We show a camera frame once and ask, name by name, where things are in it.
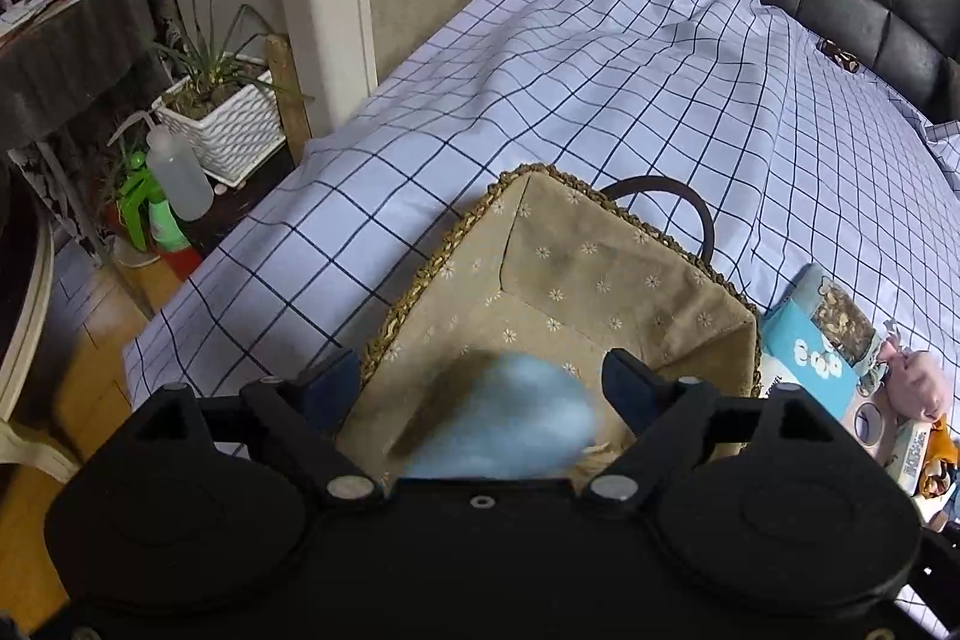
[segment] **wooden floor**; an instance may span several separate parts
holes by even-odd
[[[87,459],[130,414],[120,351],[146,320],[77,250],[70,244],[56,256],[50,311],[13,419]],[[125,273],[155,309],[179,287],[162,261]],[[43,544],[43,519],[60,488],[35,469],[0,465],[0,611],[26,632],[66,599]]]

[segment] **wooden post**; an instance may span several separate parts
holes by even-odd
[[[266,43],[267,65],[274,78],[274,84],[282,90],[276,91],[277,108],[280,109],[280,121],[283,133],[287,136],[287,145],[294,163],[299,165],[304,159],[304,145],[312,135],[306,119],[304,94],[296,78],[294,52],[285,36],[271,34]]]

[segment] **bed sheet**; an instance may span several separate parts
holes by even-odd
[[[715,268],[762,311],[815,259],[955,383],[960,202],[925,120],[814,44],[759,0],[472,1],[310,143],[128,346],[133,404],[179,380],[235,393],[361,348],[488,184],[534,161],[595,188],[688,182],[712,208]],[[699,248],[675,197],[621,203]]]

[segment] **pink stuffed animal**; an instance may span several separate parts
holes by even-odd
[[[899,338],[893,335],[880,346],[877,360],[889,367],[883,383],[897,413],[934,423],[949,412],[953,394],[944,370],[930,352],[901,350]]]

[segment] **brown curved handle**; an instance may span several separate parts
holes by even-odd
[[[700,216],[700,223],[704,224],[704,244],[700,248],[700,258],[704,263],[710,263],[713,258],[713,246],[716,241],[716,231],[713,228],[713,218],[710,216],[707,202],[701,199],[697,191],[694,191],[688,184],[675,180],[673,177],[663,177],[662,175],[643,175],[642,177],[627,177],[625,180],[618,180],[613,185],[608,185],[601,194],[607,196],[607,199],[616,201],[623,196],[632,196],[633,194],[648,194],[650,191],[662,191],[664,194],[674,194],[680,196],[693,205],[693,209]]]

